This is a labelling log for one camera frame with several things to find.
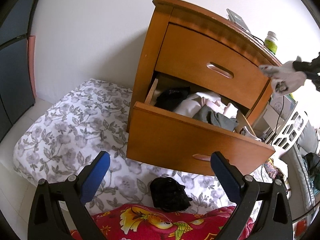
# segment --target wooden surface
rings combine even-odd
[[[168,5],[159,5],[153,12],[134,81],[127,132],[130,128],[132,108],[134,103],[136,101],[144,102],[146,99],[171,12],[172,7]]]
[[[168,169],[213,175],[210,163],[194,154],[220,151],[249,174],[273,153],[273,147],[243,135],[154,106],[136,102],[129,133],[127,157]]]
[[[147,95],[147,98],[146,98],[146,100],[144,101],[145,104],[150,105],[151,100],[152,100],[152,98],[153,98],[153,94],[154,94],[155,91],[156,91],[156,88],[157,88],[157,85],[158,85],[158,81],[159,81],[159,79],[156,77],[155,80],[153,81],[153,84],[152,84],[150,90],[149,90],[149,93],[148,93],[148,95]]]
[[[237,51],[256,65],[281,65],[267,48],[238,25],[220,15],[182,0],[153,0],[153,4],[173,7],[171,23],[205,34]]]
[[[247,114],[246,118],[250,125],[253,125],[254,122],[259,118],[263,110],[265,109],[268,100],[272,94],[271,83],[269,82],[266,89],[264,90],[263,94],[257,101],[257,104],[251,109]]]
[[[237,133],[240,133],[241,129],[246,126],[248,131],[256,136],[255,132],[253,131],[251,125],[249,124],[248,120],[244,117],[244,115],[238,110],[238,113],[237,113],[237,120],[238,120],[238,126],[235,128],[235,131]]]
[[[210,62],[228,70],[234,78],[208,68]],[[168,25],[155,70],[207,88],[249,109],[268,82],[240,54],[202,34],[172,24]]]

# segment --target bed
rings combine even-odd
[[[60,182],[79,174],[101,150],[110,154],[111,165],[94,199],[86,204],[90,214],[115,209],[122,204],[153,206],[149,185],[157,177],[172,177],[186,186],[193,201],[186,212],[204,214],[235,205],[216,177],[151,166],[126,158],[126,126],[132,90],[90,79],[69,92],[46,111],[17,142],[14,170],[33,185],[41,178]],[[264,168],[252,176],[272,182]],[[252,212],[256,219],[261,202]]]

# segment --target closed drawer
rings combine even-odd
[[[168,25],[155,70],[215,91],[248,109],[268,81],[237,52],[173,24]]]
[[[156,86],[152,85],[151,93]],[[133,107],[127,158],[167,169],[213,175],[210,163],[193,155],[211,156],[220,151],[242,174],[249,174],[274,153],[273,147],[265,143],[157,108],[151,102],[149,92],[145,103],[136,102]],[[239,124],[249,126],[243,123],[246,120],[241,113],[238,116]]]

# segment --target drawer handle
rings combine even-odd
[[[215,64],[213,62],[208,62],[207,63],[207,68],[209,68],[209,69],[211,69],[211,70],[213,70],[213,71],[215,71],[215,72],[217,72],[217,73],[219,73],[222,76],[225,76],[227,78],[234,78],[235,77],[235,75],[233,74],[232,71],[224,68],[223,66]]]
[[[203,155],[203,154],[193,154],[192,156],[193,158],[195,158],[196,160],[201,160],[201,161],[206,161],[206,162],[210,162],[211,156],[208,155]]]

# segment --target bottle cap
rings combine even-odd
[[[274,32],[268,32],[268,36],[272,36],[272,37],[277,38],[277,35]]]

